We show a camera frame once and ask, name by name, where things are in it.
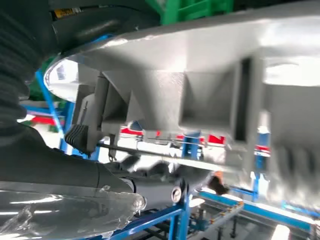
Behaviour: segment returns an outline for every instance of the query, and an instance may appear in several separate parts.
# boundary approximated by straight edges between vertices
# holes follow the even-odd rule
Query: blue steel beam
[[[63,138],[64,136],[63,128],[61,125],[60,120],[59,119],[59,115],[57,113],[56,109],[54,108],[54,101],[52,100],[49,91],[46,88],[46,86],[44,83],[44,75],[42,74],[41,70],[38,70],[35,73],[35,78],[38,81],[38,84],[40,86],[41,90],[42,91],[42,94],[45,97],[45,101],[47,102],[51,115],[52,116],[53,120],[57,126],[58,133],[60,134],[60,137]]]
[[[226,205],[230,205],[232,206],[234,204],[236,204],[236,200],[229,199],[223,196],[218,196],[216,194],[212,194],[209,192],[199,192],[198,194],[201,197],[204,197],[209,200],[217,201]],[[258,207],[257,205],[255,205],[254,203],[249,204],[248,202],[245,202],[243,206],[243,210],[251,212],[253,214],[257,214],[260,216],[263,216],[268,219],[272,219],[278,222],[282,222],[284,224],[291,225],[300,229],[303,229],[306,231],[310,230],[310,224],[308,222],[295,219],[289,216],[282,215],[280,213],[276,213],[270,210],[266,210],[263,208]]]
[[[183,209],[179,205],[168,207],[152,214],[145,215],[134,220],[122,230],[115,231],[109,240],[121,240],[132,234],[136,234],[171,217],[180,215]]]
[[[182,154],[183,157],[198,158],[198,148],[200,132],[188,134],[183,138]],[[190,220],[189,200],[192,195],[188,194],[183,202],[183,211],[177,217],[172,217],[170,223],[169,240],[185,240],[188,235],[188,228]]]

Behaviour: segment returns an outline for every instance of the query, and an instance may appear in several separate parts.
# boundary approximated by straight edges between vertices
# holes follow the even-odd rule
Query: metal rod
[[[198,169],[221,171],[221,172],[226,172],[226,173],[238,173],[239,171],[241,171],[241,169],[237,167],[193,160],[192,158],[186,158],[186,157],[177,158],[177,157],[172,157],[172,156],[165,155],[165,154],[159,154],[159,153],[144,151],[144,150],[137,150],[137,149],[122,147],[122,146],[112,146],[112,145],[104,144],[104,143],[98,143],[97,146],[107,148],[107,149],[112,149],[112,150],[118,150],[121,152],[127,152],[131,155],[158,156],[158,157],[161,157],[162,160],[168,162],[168,163],[185,165],[185,166],[194,167],[194,168],[198,168]]]
[[[221,240],[221,238],[223,237],[223,234],[223,227],[220,226],[219,229],[217,230],[217,239],[217,240]]]
[[[234,239],[237,236],[237,233],[236,233],[236,231],[237,231],[237,220],[238,220],[237,215],[233,217],[233,226],[232,228],[232,232],[230,232],[230,237],[232,239]]]
[[[238,214],[240,211],[242,211],[244,208],[244,204],[238,204],[236,206],[232,207],[231,209],[228,209],[227,211],[218,213],[216,215],[216,217],[214,217],[214,222],[210,226],[210,228],[217,228],[220,227],[232,217]]]
[[[151,229],[149,229],[149,228],[145,229],[144,231],[149,233],[149,234],[152,234],[153,236],[158,238],[158,239],[161,239],[161,240],[167,240],[165,237],[164,237],[164,236],[162,236],[160,233],[158,233],[156,231],[153,231],[153,230],[151,230]]]

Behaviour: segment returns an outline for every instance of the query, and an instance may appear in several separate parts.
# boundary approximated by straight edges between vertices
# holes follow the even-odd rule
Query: reflective metal surface
[[[0,191],[1,239],[75,239],[125,227],[145,206],[142,196],[103,189],[97,197]]]
[[[150,131],[209,131],[229,136],[232,145],[240,62],[255,56],[257,72],[247,122],[251,129],[241,142],[248,152],[231,151],[226,162],[243,161],[244,182],[250,183],[250,172],[255,170],[257,116],[266,109],[272,133],[269,198],[315,208],[320,204],[319,174],[315,171],[320,142],[319,28],[318,1],[150,28],[61,55],[45,81],[51,91],[74,101],[76,85],[95,86],[94,76],[102,71],[128,105],[126,122],[143,120],[141,126]],[[59,80],[63,89],[54,87],[51,75],[61,72],[60,66],[73,69],[65,61],[77,63],[78,73],[85,69],[84,78],[77,79],[75,70]],[[73,90],[65,91],[72,85]]]

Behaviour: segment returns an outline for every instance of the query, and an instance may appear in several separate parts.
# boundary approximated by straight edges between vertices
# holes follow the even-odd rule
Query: bolt
[[[180,188],[179,186],[176,186],[172,190],[171,194],[171,198],[172,202],[177,203],[181,199],[181,195],[182,195],[181,188]]]

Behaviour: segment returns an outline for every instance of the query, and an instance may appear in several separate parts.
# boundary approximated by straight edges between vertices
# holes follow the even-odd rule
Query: yellow label
[[[54,10],[54,13],[58,19],[74,14],[72,8],[56,9]]]

